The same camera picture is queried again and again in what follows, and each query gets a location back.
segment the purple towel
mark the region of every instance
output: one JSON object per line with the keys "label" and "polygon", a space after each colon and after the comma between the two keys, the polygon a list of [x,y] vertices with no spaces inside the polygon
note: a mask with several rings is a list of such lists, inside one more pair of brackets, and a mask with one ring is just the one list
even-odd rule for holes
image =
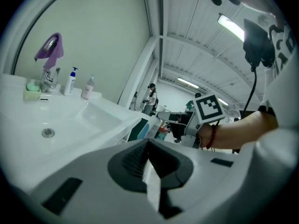
{"label": "purple towel", "polygon": [[[51,40],[53,37],[57,37],[57,43],[56,46],[52,46],[48,51],[45,51],[43,48],[48,43],[49,40]],[[48,40],[44,43],[44,45],[39,49],[36,56],[34,57],[35,61],[37,59],[45,59],[48,58],[48,60],[45,63],[45,66],[43,67],[44,70],[50,70],[52,67],[56,65],[57,58],[61,58],[64,56],[64,49],[62,47],[62,37],[60,33],[54,33],[52,36],[48,38]]]}

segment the lotion bottle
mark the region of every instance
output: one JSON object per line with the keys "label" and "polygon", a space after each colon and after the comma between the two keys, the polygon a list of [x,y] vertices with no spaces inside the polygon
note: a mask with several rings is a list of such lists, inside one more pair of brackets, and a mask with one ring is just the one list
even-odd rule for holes
{"label": "lotion bottle", "polygon": [[76,80],[76,70],[78,70],[78,68],[73,67],[74,71],[70,74],[69,78],[67,79],[65,88],[64,88],[64,95],[69,96],[71,95],[71,92],[73,91],[74,88],[74,84],[75,84],[75,80]]}
{"label": "lotion bottle", "polygon": [[81,97],[84,99],[89,99],[94,88],[94,83],[93,83],[93,75],[90,77],[89,81],[87,81],[85,89],[82,90],[82,95]]}

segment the soap dish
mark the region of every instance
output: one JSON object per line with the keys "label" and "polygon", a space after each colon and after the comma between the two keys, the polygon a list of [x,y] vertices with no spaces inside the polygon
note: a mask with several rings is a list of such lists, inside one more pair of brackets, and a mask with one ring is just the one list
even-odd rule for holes
{"label": "soap dish", "polygon": [[23,100],[24,101],[39,101],[42,92],[41,89],[39,91],[28,91],[26,87],[23,92]]}

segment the white sink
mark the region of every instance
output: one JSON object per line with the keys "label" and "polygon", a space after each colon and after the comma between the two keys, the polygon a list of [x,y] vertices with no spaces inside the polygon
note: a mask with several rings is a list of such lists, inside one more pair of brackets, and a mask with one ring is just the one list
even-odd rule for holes
{"label": "white sink", "polygon": [[[44,94],[49,102],[26,102],[25,78],[0,78],[0,161],[7,179],[28,193],[80,155],[115,145],[140,121],[100,93],[86,101],[80,89],[68,97],[59,92],[59,85]],[[55,135],[43,137],[45,128]]]}

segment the ceiling light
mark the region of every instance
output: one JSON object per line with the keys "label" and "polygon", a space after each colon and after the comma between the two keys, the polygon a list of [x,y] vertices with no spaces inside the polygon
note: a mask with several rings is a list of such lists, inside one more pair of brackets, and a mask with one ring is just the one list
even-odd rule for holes
{"label": "ceiling light", "polygon": [[225,104],[225,105],[229,105],[228,103],[226,103],[225,101],[223,101],[223,100],[220,99],[220,98],[218,98],[218,100],[219,100],[221,103]]}
{"label": "ceiling light", "polygon": [[184,82],[184,83],[186,83],[186,84],[188,84],[188,85],[190,85],[190,86],[193,86],[193,87],[195,87],[196,89],[199,88],[199,86],[197,86],[197,85],[195,85],[195,84],[192,84],[192,83],[190,83],[190,82],[188,82],[188,81],[186,81],[186,80],[183,80],[183,79],[181,79],[181,78],[178,78],[178,80],[181,81],[181,82]]}
{"label": "ceiling light", "polygon": [[230,30],[237,37],[239,37],[242,42],[244,42],[244,30],[240,28],[237,24],[235,24],[233,21],[231,21],[229,18],[227,18],[225,15],[220,14],[220,17],[218,18],[218,23]]}

